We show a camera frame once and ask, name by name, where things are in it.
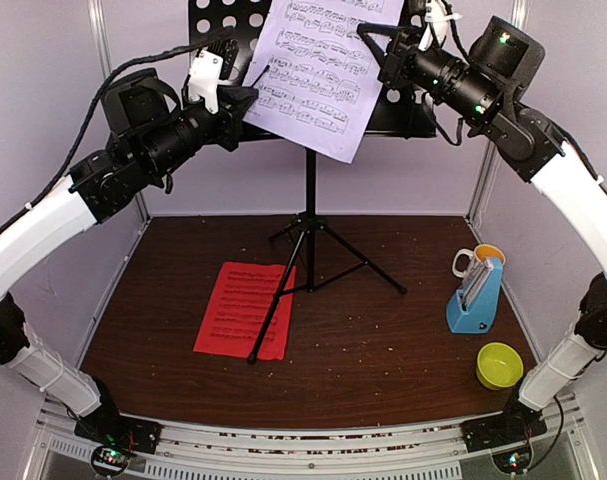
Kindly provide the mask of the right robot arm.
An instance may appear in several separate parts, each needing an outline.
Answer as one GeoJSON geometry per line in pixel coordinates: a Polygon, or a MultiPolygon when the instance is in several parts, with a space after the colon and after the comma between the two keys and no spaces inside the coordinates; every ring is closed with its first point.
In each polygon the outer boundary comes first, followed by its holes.
{"type": "Polygon", "coordinates": [[[522,103],[545,56],[532,37],[494,16],[465,60],[437,43],[421,47],[416,26],[361,23],[357,34],[392,89],[414,84],[482,135],[526,183],[564,215],[602,271],[580,302],[580,316],[548,357],[530,370],[496,419],[502,440],[518,440],[570,381],[607,352],[607,190],[573,137],[522,103]]]}

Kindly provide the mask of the red sheet music page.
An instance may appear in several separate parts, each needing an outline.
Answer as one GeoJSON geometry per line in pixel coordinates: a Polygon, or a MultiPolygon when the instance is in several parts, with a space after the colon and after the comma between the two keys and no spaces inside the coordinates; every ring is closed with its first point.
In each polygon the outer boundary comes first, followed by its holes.
{"type": "MultiPolygon", "coordinates": [[[[285,265],[226,262],[219,271],[193,352],[247,358],[267,316],[285,265]]],[[[261,344],[258,360],[285,357],[293,295],[284,295],[261,344]]]]}

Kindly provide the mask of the lavender sheet music page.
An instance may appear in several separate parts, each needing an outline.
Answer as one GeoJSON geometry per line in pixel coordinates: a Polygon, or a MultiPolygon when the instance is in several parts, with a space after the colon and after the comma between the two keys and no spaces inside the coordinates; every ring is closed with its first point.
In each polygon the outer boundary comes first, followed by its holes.
{"type": "Polygon", "coordinates": [[[382,85],[361,23],[397,25],[400,1],[274,1],[245,84],[259,97],[248,124],[351,163],[382,85]]]}

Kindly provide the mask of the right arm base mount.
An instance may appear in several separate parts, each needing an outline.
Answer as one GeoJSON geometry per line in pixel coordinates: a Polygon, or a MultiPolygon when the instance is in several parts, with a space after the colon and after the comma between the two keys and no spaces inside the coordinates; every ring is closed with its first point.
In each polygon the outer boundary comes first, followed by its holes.
{"type": "Polygon", "coordinates": [[[494,466],[504,474],[522,474],[534,463],[532,440],[547,432],[544,420],[497,414],[467,420],[461,425],[469,453],[488,450],[494,466]]]}

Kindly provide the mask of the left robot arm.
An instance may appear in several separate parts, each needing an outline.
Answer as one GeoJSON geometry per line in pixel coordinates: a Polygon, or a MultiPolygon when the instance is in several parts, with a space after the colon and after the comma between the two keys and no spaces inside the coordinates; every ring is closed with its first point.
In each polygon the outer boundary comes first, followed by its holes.
{"type": "Polygon", "coordinates": [[[127,207],[147,187],[173,187],[173,174],[202,147],[236,149],[252,87],[226,80],[238,46],[229,27],[199,36],[185,53],[193,60],[181,92],[161,81],[155,57],[131,59],[103,81],[91,100],[102,109],[110,138],[82,160],[67,156],[43,191],[0,227],[0,365],[58,398],[77,423],[106,444],[129,432],[107,387],[63,360],[26,322],[11,288],[75,236],[127,207]]]}

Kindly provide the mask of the black music stand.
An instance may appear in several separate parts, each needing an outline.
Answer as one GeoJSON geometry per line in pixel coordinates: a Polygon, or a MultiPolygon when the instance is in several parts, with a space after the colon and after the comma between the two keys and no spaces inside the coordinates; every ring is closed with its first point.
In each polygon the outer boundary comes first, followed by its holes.
{"type": "MultiPolygon", "coordinates": [[[[189,40],[195,42],[199,36],[198,25],[208,21],[212,27],[222,23],[229,16],[236,21],[234,38],[239,44],[239,52],[232,63],[231,70],[239,71],[238,78],[232,81],[234,86],[241,84],[247,75],[250,60],[253,56],[250,43],[258,38],[253,33],[254,27],[249,24],[254,14],[265,16],[270,1],[190,1],[188,3],[188,34],[189,40]]],[[[399,90],[400,100],[396,105],[391,101],[378,97],[375,104],[373,119],[368,122],[366,133],[368,135],[382,135],[396,138],[434,138],[436,128],[430,123],[422,107],[416,102],[416,94],[408,87],[399,90]]],[[[317,214],[317,155],[310,148],[305,150],[305,210],[296,214],[287,227],[269,237],[270,242],[287,235],[293,242],[294,248],[284,268],[279,285],[272,295],[270,306],[261,319],[260,330],[250,337],[252,346],[246,355],[250,365],[256,363],[263,347],[268,344],[267,335],[273,327],[283,325],[275,319],[280,306],[291,300],[292,295],[298,291],[313,293],[349,274],[367,267],[389,283],[398,293],[405,295],[407,289],[393,279],[381,267],[376,265],[360,252],[351,243],[336,233],[328,224],[325,217],[317,214]],[[316,234],[324,233],[335,240],[339,245],[354,255],[359,262],[331,277],[318,283],[316,281],[316,234]]]]}

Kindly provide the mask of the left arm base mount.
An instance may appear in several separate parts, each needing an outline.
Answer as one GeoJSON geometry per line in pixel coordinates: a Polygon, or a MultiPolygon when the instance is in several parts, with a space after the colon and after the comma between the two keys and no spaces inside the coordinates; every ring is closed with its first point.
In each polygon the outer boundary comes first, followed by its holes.
{"type": "Polygon", "coordinates": [[[74,434],[97,443],[90,454],[90,466],[105,478],[123,474],[138,453],[153,454],[160,440],[158,422],[121,417],[114,427],[101,429],[88,419],[75,420],[74,434]]]}

